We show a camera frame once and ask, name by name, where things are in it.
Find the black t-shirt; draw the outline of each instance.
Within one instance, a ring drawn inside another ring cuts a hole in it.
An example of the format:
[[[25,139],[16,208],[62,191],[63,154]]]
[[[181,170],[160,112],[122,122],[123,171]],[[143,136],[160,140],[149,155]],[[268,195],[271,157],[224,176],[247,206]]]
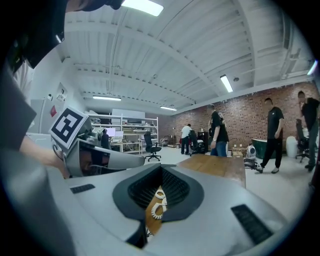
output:
[[[211,124],[212,137],[215,135],[215,129],[217,126],[220,126],[220,131],[218,134],[218,138],[216,138],[216,142],[228,142],[229,138],[228,138],[226,126],[221,122],[218,112],[214,111],[212,113],[212,124]]]
[[[307,98],[306,104],[302,107],[302,114],[305,119],[306,127],[310,131],[317,119],[317,110],[319,106],[319,101],[314,98]]]
[[[274,139],[276,131],[278,130],[279,120],[283,119],[284,115],[280,108],[274,106],[268,113],[268,139]],[[279,139],[283,138],[283,129],[280,131]]]

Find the jeans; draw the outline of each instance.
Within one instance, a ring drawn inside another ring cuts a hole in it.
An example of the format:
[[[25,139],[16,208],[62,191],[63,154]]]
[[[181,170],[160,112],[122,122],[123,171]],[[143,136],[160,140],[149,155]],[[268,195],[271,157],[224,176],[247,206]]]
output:
[[[279,168],[282,158],[282,138],[268,138],[261,167],[265,167],[275,151],[275,167]]]
[[[184,151],[186,154],[189,153],[189,137],[188,136],[181,139],[181,154],[183,154]]]
[[[227,157],[227,143],[219,141],[215,144],[215,148],[211,149],[210,156]]]
[[[309,165],[310,166],[315,166],[316,165],[316,140],[318,136],[318,131],[319,131],[319,124],[318,120],[314,121],[314,124],[309,131]]]

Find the black slot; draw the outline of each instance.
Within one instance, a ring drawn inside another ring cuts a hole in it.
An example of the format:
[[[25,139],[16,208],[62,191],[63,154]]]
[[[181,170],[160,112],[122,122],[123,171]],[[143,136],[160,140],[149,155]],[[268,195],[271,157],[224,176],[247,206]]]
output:
[[[91,190],[91,189],[94,189],[94,188],[95,188],[94,185],[86,184],[86,185],[71,187],[70,189],[71,189],[72,193],[77,194],[77,193],[81,193],[81,192],[84,192],[84,191],[87,191],[87,190]]]

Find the office chair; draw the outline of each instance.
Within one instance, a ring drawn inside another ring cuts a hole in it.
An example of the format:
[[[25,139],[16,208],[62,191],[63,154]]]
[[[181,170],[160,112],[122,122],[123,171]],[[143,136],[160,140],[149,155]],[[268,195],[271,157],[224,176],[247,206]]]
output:
[[[152,140],[151,140],[151,133],[149,131],[147,131],[144,134],[144,140],[145,140],[145,144],[146,144],[145,151],[152,154],[152,155],[147,155],[144,158],[145,159],[149,158],[148,162],[150,162],[151,158],[156,158],[156,159],[158,159],[158,161],[160,161],[159,158],[161,158],[161,155],[156,155],[155,153],[159,152],[162,148],[158,146],[158,142],[155,143],[155,146],[153,145]]]
[[[192,152],[190,153],[190,157],[195,154],[205,154],[205,144],[203,140],[198,140],[196,132],[194,130],[191,130],[189,132],[189,138],[191,139],[191,146]]]
[[[300,150],[300,154],[295,156],[295,159],[301,157],[300,163],[304,158],[309,158],[309,138],[304,136],[304,132],[302,129],[302,121],[301,119],[297,119],[296,123],[296,130],[298,133],[298,149]]]

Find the brick wall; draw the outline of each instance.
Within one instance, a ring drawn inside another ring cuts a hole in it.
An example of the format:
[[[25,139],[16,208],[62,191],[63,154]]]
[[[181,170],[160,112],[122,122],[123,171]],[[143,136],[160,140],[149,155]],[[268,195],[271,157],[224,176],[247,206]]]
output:
[[[296,119],[299,117],[298,92],[304,91],[307,97],[319,99],[319,93],[313,83],[298,83],[280,88],[268,89],[256,92],[253,95],[244,95],[227,102],[217,102],[215,107],[217,111],[223,114],[226,123],[226,129],[229,136],[229,147],[234,144],[248,145],[251,138],[267,139],[267,114],[264,108],[264,100],[271,98],[273,105],[279,107],[284,115],[283,143],[286,138],[296,136]],[[173,116],[159,116],[156,114],[146,114],[146,117],[159,117],[159,138],[165,135],[176,135],[179,140],[181,129],[191,124],[196,131],[203,128],[208,130],[210,114],[207,113],[207,107],[199,107]]]

